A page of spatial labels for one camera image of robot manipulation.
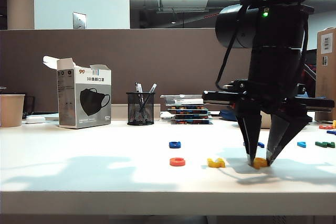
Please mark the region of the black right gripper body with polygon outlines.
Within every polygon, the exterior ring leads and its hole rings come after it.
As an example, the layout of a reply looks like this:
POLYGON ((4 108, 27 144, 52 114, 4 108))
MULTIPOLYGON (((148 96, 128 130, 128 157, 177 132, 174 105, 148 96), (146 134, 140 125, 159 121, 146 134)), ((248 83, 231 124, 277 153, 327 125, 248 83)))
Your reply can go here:
POLYGON ((334 101, 297 94, 304 55, 299 49, 257 48, 251 51, 247 79, 235 80, 223 91, 204 91, 204 102, 234 106, 238 118, 261 111, 283 118, 303 118, 307 111, 330 112, 334 101))

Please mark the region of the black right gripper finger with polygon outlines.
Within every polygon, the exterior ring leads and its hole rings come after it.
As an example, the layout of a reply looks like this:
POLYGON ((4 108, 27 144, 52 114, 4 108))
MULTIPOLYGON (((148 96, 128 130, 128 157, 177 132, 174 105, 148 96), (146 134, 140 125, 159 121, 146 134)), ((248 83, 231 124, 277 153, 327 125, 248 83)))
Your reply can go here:
POLYGON ((286 145, 308 124, 312 117, 272 114, 266 160, 271 165, 286 145))
POLYGON ((248 165, 253 166, 261 127, 260 110, 236 112, 236 119, 243 135, 248 165))

